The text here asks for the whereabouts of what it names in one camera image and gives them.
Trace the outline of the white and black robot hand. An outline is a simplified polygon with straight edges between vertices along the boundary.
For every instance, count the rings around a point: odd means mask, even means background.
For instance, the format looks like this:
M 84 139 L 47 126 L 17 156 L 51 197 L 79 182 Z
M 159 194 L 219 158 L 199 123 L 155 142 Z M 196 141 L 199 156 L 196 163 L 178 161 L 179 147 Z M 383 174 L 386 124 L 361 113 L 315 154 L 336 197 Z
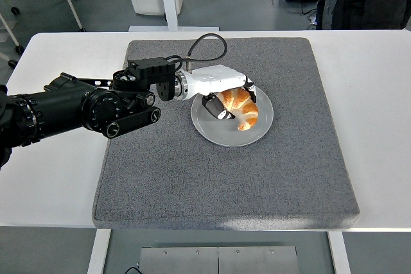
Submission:
M 190 99 L 197 94 L 204 96 L 202 104 L 217 119 L 234 118 L 223 103 L 214 96 L 215 92 L 243 88 L 253 102 L 256 102 L 256 87 L 246 75 L 226 67 L 213 65 L 195 69 L 191 73 L 183 70 L 176 72 L 175 99 Z

